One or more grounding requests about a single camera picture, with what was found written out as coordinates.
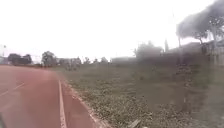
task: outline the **sky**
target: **sky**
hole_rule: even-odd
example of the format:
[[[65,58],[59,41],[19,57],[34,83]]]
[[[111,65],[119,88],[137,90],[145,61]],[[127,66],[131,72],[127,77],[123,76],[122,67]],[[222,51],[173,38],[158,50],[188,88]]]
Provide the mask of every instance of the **sky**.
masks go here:
[[[214,0],[1,0],[0,55],[133,56],[152,41],[178,46],[175,27]]]

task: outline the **running track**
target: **running track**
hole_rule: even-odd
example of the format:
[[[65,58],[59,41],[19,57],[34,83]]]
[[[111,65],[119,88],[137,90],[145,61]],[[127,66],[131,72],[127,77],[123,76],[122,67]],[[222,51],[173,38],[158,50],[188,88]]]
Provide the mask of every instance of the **running track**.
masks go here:
[[[0,116],[6,128],[96,127],[57,74],[34,68],[0,66]]]

